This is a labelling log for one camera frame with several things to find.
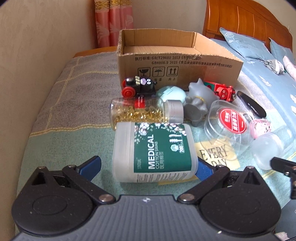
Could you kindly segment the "clear plastic jar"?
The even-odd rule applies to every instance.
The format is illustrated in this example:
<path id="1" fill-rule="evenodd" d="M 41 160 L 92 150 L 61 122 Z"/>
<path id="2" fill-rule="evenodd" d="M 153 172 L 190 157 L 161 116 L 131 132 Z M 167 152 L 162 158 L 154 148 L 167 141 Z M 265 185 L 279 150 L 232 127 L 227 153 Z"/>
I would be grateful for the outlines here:
<path id="1" fill-rule="evenodd" d="M 252 142 L 250 149 L 257 166 L 262 170 L 270 170 L 272 158 L 283 157 L 294 141 L 295 132 L 287 126 L 281 126 L 259 136 Z"/>

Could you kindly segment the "pink cartoon glass jar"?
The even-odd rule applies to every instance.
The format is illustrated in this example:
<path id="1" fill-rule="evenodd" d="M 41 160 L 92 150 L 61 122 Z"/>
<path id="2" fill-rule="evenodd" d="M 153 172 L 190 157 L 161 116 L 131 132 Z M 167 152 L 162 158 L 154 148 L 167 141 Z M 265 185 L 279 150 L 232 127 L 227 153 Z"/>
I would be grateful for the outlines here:
<path id="1" fill-rule="evenodd" d="M 250 134 L 254 139 L 271 130 L 270 122 L 266 119 L 254 119 L 249 123 L 249 127 Z"/>

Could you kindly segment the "clear round red-label container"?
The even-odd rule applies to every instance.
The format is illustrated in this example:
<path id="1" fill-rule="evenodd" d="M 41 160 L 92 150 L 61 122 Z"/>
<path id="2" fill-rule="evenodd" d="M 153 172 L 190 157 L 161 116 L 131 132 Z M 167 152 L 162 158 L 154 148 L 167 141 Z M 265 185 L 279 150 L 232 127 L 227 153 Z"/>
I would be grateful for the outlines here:
<path id="1" fill-rule="evenodd" d="M 200 138 L 208 141 L 210 148 L 218 148 L 215 154 L 226 160 L 241 156 L 250 146 L 252 117 L 248 112 L 224 101 L 214 101 L 206 115 Z"/>

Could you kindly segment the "medical cotton swabs container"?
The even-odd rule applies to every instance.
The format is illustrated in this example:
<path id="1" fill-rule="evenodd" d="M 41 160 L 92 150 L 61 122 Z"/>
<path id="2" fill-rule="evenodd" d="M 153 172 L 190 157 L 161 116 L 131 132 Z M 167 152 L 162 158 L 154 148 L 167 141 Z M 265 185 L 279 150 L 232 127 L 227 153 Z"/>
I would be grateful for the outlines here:
<path id="1" fill-rule="evenodd" d="M 112 156 L 117 181 L 180 182 L 191 179 L 197 169 L 198 156 L 188 124 L 117 123 Z"/>

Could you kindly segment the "black sunglasses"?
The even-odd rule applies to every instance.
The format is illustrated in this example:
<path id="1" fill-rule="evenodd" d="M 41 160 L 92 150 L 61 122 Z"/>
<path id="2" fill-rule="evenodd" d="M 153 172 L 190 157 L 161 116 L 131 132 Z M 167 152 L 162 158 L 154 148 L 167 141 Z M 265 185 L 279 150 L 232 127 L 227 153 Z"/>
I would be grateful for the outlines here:
<path id="1" fill-rule="evenodd" d="M 255 114 L 256 117 L 266 118 L 266 111 L 254 99 L 241 91 L 237 91 L 236 95 L 245 104 L 245 106 Z"/>

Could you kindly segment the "grey cartoon animal figurine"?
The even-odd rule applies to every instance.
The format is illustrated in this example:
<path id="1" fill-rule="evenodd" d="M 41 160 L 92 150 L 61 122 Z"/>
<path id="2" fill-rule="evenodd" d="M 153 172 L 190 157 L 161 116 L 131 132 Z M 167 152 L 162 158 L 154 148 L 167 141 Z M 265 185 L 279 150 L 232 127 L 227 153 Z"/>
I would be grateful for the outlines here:
<path id="1" fill-rule="evenodd" d="M 192 126 L 198 126 L 199 122 L 207 115 L 212 103 L 219 97 L 201 80 L 189 84 L 189 92 L 183 104 L 184 117 Z"/>

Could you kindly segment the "clear bottle of gold capsules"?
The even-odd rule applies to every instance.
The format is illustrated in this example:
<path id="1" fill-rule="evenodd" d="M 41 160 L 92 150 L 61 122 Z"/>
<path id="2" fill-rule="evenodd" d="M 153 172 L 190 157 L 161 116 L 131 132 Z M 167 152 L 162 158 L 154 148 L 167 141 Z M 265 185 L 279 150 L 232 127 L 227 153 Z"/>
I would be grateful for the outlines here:
<path id="1" fill-rule="evenodd" d="M 184 109 L 179 100 L 158 97 L 115 98 L 110 104 L 110 124 L 113 129 L 119 122 L 183 123 Z"/>

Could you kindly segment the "red toy train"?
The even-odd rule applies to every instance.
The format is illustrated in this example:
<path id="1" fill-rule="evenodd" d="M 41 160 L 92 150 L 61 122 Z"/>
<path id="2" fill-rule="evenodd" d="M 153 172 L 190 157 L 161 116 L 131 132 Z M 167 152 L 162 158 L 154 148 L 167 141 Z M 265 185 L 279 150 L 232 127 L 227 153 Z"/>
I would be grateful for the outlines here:
<path id="1" fill-rule="evenodd" d="M 236 98 L 236 93 L 232 86 L 206 81 L 204 81 L 204 85 L 210 88 L 221 100 L 233 102 Z"/>

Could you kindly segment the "black toy train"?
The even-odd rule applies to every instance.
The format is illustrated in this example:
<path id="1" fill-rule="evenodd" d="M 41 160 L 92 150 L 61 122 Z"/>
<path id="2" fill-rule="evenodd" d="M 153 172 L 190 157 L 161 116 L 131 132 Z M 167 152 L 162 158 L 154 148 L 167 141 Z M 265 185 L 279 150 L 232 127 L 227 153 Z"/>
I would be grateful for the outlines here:
<path id="1" fill-rule="evenodd" d="M 122 82 L 121 94 L 124 98 L 155 95 L 156 85 L 157 82 L 151 78 L 129 77 Z"/>

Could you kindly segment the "grey green checkered blanket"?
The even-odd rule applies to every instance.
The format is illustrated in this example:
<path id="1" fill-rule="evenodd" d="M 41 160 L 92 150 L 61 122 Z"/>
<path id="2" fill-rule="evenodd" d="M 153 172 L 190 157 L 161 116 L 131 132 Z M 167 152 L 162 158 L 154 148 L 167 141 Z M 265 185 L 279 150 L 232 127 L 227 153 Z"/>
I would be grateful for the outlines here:
<path id="1" fill-rule="evenodd" d="M 286 122 L 271 101 L 251 79 L 240 72 L 237 88 L 255 99 L 266 111 L 272 129 Z M 115 132 L 110 126 L 109 105 L 120 96 L 117 56 L 114 52 L 72 59 L 53 85 L 37 119 L 23 156 L 18 181 L 22 189 L 38 166 L 60 170 L 100 156 L 102 169 L 93 182 L 112 193 L 180 195 L 198 180 L 170 184 L 119 183 L 112 176 Z"/>

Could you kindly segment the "mint green earbuds case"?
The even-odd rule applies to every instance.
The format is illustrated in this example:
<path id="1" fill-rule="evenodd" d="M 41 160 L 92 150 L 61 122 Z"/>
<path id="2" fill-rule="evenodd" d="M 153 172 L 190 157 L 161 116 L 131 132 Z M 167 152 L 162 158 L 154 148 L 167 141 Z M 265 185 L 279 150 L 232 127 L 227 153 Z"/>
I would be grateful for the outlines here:
<path id="1" fill-rule="evenodd" d="M 177 86 L 165 86 L 156 92 L 156 96 L 161 98 L 163 102 L 167 100 L 179 100 L 180 102 L 184 103 L 186 93 Z"/>

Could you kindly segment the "white rolled cloth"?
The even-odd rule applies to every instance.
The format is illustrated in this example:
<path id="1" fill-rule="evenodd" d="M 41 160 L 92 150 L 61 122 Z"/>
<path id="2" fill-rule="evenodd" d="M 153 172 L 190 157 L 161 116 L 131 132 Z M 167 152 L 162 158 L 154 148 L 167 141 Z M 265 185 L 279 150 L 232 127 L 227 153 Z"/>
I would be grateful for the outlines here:
<path id="1" fill-rule="evenodd" d="M 294 79 L 296 80 L 296 67 L 294 64 L 291 63 L 289 58 L 287 56 L 283 57 L 283 65 L 286 70 L 286 72 Z"/>

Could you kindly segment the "crumpled grey cloth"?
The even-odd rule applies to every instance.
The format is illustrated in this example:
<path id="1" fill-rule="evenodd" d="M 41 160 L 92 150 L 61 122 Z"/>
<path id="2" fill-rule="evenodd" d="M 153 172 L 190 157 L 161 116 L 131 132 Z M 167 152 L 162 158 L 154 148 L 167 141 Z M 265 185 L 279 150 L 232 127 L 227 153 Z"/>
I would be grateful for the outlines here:
<path id="1" fill-rule="evenodd" d="M 285 71 L 283 64 L 276 59 L 266 60 L 264 65 L 276 75 L 283 74 Z"/>

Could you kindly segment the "wooden bed headboard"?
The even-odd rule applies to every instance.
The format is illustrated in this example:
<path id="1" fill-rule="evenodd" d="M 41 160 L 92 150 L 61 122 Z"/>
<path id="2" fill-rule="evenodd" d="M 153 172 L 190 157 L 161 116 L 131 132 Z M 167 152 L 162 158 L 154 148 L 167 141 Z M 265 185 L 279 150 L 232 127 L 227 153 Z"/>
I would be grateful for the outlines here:
<path id="1" fill-rule="evenodd" d="M 253 37 L 270 48 L 270 39 L 293 49 L 288 28 L 256 1 L 207 0 L 203 35 L 223 40 L 220 28 Z"/>

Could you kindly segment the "pink gold-trimmed curtain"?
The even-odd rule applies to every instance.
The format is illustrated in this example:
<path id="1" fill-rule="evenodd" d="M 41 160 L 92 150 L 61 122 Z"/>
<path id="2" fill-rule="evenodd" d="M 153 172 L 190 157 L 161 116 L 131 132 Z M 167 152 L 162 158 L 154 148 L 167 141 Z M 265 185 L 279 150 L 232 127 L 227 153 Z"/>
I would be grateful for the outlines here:
<path id="1" fill-rule="evenodd" d="M 133 29 L 132 1 L 95 0 L 94 3 L 98 46 L 116 46 L 120 30 Z"/>

